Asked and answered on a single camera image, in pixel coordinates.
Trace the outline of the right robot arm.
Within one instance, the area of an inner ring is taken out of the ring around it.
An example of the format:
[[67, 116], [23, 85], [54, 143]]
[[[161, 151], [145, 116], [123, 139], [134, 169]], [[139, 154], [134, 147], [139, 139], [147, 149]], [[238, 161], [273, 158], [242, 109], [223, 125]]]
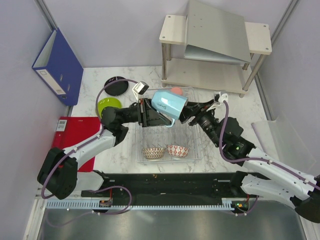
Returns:
[[221, 157], [230, 164], [261, 174], [260, 179], [250, 173], [238, 172], [229, 184], [235, 197], [244, 193], [267, 197], [295, 210], [301, 217], [313, 223], [320, 222], [320, 178], [290, 167], [263, 152], [252, 142], [242, 137], [243, 128], [234, 117], [229, 116], [226, 101], [225, 117], [215, 118], [212, 107], [220, 103], [211, 100], [205, 103], [187, 103], [179, 121], [190, 126], [199, 125], [212, 143], [219, 149]]

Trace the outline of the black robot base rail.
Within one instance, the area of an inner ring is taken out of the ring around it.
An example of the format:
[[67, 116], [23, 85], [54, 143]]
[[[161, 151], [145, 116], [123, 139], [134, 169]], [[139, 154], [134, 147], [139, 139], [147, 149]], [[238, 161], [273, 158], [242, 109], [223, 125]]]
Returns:
[[82, 197], [111, 197], [117, 204], [217, 204], [223, 198], [246, 199], [231, 173], [102, 173], [100, 192]]

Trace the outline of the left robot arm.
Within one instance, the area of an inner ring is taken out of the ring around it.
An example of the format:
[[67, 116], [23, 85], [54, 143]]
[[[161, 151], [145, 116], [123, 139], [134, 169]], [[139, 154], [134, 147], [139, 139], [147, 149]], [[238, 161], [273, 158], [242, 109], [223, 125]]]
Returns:
[[152, 107], [149, 98], [142, 98], [126, 108], [105, 107], [100, 122], [101, 129], [89, 138], [65, 149], [49, 150], [37, 176], [43, 199], [62, 200], [74, 191], [106, 196], [110, 185], [100, 173], [78, 170], [96, 155], [120, 144], [129, 130], [124, 126], [126, 123], [139, 123], [142, 127], [172, 126], [175, 119]]

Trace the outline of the black plate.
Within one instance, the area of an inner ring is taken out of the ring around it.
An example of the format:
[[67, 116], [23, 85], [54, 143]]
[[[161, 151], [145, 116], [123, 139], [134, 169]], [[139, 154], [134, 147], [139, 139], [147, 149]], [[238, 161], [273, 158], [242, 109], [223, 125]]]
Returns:
[[118, 81], [125, 79], [122, 76], [114, 76], [109, 78], [104, 86], [104, 91], [110, 95], [110, 96], [120, 96], [123, 95], [129, 88], [129, 82], [128, 81]]

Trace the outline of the light blue ceramic mug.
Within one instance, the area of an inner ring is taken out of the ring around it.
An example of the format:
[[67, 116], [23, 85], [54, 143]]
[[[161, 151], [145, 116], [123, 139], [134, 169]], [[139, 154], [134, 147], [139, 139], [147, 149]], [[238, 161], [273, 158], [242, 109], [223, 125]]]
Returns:
[[151, 99], [151, 105], [157, 112], [171, 117], [172, 121], [166, 125], [167, 128], [171, 128], [179, 119], [187, 102], [186, 96], [175, 94], [170, 90], [157, 90]]

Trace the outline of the lime green plate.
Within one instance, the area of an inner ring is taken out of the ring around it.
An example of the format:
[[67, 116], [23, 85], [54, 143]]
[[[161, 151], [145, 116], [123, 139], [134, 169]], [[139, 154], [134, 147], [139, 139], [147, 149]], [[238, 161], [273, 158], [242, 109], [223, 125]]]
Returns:
[[115, 97], [106, 97], [106, 98], [101, 99], [97, 104], [98, 115], [100, 118], [102, 117], [103, 109], [106, 107], [113, 107], [113, 108], [121, 109], [123, 106], [122, 106], [121, 101]]

